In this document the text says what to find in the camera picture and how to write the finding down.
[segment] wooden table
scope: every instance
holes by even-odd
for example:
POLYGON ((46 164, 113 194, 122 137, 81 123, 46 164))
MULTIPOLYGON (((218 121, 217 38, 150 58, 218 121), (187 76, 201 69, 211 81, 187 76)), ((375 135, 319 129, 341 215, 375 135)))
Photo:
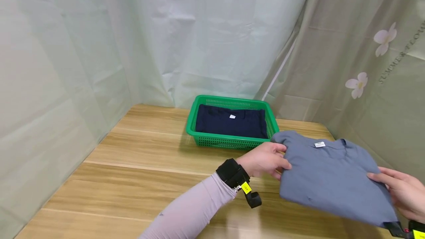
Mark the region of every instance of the wooden table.
MULTIPOLYGON (((239 150, 198 147, 185 133, 188 110, 135 105, 17 239, 137 238, 173 199, 239 150)), ((321 124, 278 119, 280 130, 333 140, 321 124)), ((279 197, 279 182, 253 178, 263 205, 243 196, 222 208, 199 238, 380 239, 388 231, 279 197)))

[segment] light purple arm sleeve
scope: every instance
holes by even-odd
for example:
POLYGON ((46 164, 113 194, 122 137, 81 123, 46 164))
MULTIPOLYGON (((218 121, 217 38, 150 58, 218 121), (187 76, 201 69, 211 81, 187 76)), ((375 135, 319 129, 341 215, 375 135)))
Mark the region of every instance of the light purple arm sleeve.
POLYGON ((236 192, 214 173, 167 206, 139 239, 195 238, 236 192))

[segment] white flower print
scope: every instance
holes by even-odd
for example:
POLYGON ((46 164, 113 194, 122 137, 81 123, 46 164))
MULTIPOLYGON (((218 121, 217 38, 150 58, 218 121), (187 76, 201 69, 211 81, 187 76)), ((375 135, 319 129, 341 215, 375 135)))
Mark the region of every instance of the white flower print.
POLYGON ((375 55, 378 57, 385 54, 388 51, 389 43, 396 38, 397 30, 395 29, 396 23, 394 22, 388 31, 380 30, 375 34, 373 40, 381 44, 375 51, 375 55))
POLYGON ((350 89, 354 89, 351 92, 351 96, 353 99, 360 98, 360 96, 363 94, 363 88, 367 84, 367 74, 366 72, 361 72, 357 76, 356 79, 350 79, 346 82, 346 87, 350 89))

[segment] white clothing label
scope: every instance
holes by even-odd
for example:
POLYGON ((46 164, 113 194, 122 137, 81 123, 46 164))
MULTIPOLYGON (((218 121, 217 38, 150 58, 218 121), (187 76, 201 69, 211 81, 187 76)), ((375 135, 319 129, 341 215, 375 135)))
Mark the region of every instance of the white clothing label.
POLYGON ((316 148, 326 147, 325 142, 320 141, 314 144, 316 148))

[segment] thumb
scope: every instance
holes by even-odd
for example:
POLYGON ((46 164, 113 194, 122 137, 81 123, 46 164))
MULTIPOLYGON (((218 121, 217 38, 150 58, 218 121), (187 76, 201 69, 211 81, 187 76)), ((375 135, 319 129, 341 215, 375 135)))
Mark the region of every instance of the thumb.
POLYGON ((383 173, 380 173, 380 174, 367 173, 367 177, 369 177, 369 179, 371 180, 386 184, 392 189, 399 187, 401 183, 401 180, 398 180, 396 178, 393 178, 383 173))

